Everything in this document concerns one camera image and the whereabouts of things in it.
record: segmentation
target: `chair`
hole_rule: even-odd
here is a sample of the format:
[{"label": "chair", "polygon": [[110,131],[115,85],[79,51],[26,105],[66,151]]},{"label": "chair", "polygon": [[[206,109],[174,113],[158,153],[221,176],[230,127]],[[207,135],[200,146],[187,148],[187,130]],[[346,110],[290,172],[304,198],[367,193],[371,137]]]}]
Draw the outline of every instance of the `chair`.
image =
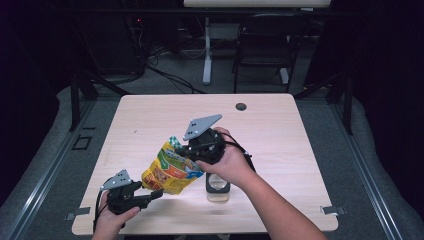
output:
[{"label": "chair", "polygon": [[[234,93],[239,84],[239,66],[290,69],[286,92],[296,63],[298,48],[308,29],[308,21],[297,15],[255,14],[247,17],[238,30],[237,48],[233,63]],[[259,83],[262,85],[283,85]]]}]

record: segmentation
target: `desk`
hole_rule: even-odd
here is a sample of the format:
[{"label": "desk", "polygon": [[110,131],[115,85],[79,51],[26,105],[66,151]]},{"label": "desk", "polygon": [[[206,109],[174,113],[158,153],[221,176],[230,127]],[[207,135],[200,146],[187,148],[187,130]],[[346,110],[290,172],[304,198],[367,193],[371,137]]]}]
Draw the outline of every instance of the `desk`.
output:
[{"label": "desk", "polygon": [[[245,111],[237,103],[247,105]],[[320,170],[295,101],[288,94],[125,96],[109,133],[72,227],[76,235],[92,234],[100,186],[121,169],[141,178],[163,143],[175,135],[182,142],[190,119],[222,114],[214,126],[230,130],[253,156],[256,171],[321,230],[338,226],[335,216],[321,213],[331,206]],[[141,189],[135,195],[148,194]],[[205,175],[180,195],[165,194],[126,224],[122,234],[213,234],[266,232],[247,196],[232,186],[230,199],[207,200]]]},{"label": "desk", "polygon": [[[331,0],[184,0],[184,7],[193,8],[328,8]],[[210,51],[210,22],[205,19],[205,67],[203,84],[211,83],[212,56]],[[287,79],[287,73],[280,73]]]}]

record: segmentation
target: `snack bag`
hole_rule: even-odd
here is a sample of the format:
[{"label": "snack bag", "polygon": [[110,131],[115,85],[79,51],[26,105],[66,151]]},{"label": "snack bag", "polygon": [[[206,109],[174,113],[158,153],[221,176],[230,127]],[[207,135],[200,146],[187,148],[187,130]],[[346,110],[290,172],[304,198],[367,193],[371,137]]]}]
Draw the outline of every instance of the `snack bag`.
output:
[{"label": "snack bag", "polygon": [[163,188],[166,193],[180,194],[203,175],[196,163],[175,153],[178,148],[182,148],[182,145],[175,136],[165,142],[156,159],[141,175],[143,187],[150,190]]}]

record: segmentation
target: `hand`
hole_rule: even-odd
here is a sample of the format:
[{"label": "hand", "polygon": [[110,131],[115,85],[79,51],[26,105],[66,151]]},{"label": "hand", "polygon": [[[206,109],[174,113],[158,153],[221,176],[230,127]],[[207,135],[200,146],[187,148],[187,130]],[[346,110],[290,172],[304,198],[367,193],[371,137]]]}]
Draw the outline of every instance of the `hand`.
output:
[{"label": "hand", "polygon": [[93,239],[116,239],[121,226],[140,212],[139,207],[134,207],[120,215],[115,215],[106,206],[108,193],[109,191],[106,191],[102,194],[99,211],[102,209],[103,211],[100,212],[100,216],[97,219]]},{"label": "hand", "polygon": [[[217,127],[216,130],[222,134],[222,137],[227,142],[234,142],[230,137],[225,134],[230,135],[230,132],[227,129]],[[230,182],[238,187],[243,183],[246,183],[250,179],[252,174],[256,173],[249,167],[244,158],[244,155],[241,153],[240,149],[233,145],[227,144],[225,147],[225,153],[222,156],[221,160],[213,165],[210,165],[203,161],[196,161],[196,164],[202,168],[203,171],[214,173],[220,176],[223,180]]]}]

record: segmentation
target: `white table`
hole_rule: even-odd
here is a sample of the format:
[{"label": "white table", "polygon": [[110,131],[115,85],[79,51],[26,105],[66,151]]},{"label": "white table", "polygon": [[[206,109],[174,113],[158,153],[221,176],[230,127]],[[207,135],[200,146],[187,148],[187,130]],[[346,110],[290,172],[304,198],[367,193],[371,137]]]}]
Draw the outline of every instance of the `white table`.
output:
[{"label": "white table", "polygon": [[[245,111],[235,108],[247,106]],[[338,226],[298,109],[288,94],[125,96],[116,111],[72,231],[92,234],[99,187],[121,169],[139,181],[163,143],[175,135],[182,142],[190,119],[222,114],[214,126],[229,129],[252,154],[256,171],[321,230]],[[135,195],[150,191],[138,190]],[[205,175],[180,195],[165,194],[130,220],[122,234],[263,233],[265,227],[247,196],[232,186],[227,202],[207,200]]]}]

